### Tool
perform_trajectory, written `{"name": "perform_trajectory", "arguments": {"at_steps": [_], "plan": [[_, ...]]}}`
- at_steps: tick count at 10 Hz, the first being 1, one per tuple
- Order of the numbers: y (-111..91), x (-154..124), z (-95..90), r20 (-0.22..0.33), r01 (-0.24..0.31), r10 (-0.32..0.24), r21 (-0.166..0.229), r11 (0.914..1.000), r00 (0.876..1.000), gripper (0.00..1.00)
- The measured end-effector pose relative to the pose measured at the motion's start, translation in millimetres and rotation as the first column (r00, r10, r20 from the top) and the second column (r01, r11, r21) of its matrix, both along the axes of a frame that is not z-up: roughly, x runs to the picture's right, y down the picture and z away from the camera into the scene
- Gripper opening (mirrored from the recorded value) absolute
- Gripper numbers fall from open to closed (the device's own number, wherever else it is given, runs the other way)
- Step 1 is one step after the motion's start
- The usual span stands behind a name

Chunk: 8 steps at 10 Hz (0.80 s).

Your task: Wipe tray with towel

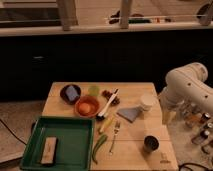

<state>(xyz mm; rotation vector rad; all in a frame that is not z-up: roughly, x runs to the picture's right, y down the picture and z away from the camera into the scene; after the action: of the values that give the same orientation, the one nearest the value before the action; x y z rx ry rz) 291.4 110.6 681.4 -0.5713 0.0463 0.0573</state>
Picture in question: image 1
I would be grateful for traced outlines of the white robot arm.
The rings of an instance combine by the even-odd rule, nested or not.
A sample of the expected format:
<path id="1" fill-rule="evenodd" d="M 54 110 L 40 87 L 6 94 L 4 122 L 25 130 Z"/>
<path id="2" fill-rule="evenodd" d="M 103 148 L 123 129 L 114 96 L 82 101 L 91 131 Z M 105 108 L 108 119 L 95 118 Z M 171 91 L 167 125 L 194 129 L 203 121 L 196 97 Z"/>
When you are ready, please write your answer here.
<path id="1" fill-rule="evenodd" d="M 204 112 L 213 114 L 213 88 L 205 84 L 207 78 L 208 70 L 199 62 L 172 69 L 166 74 L 166 86 L 158 96 L 163 124 L 172 120 L 184 101 L 191 101 Z"/>

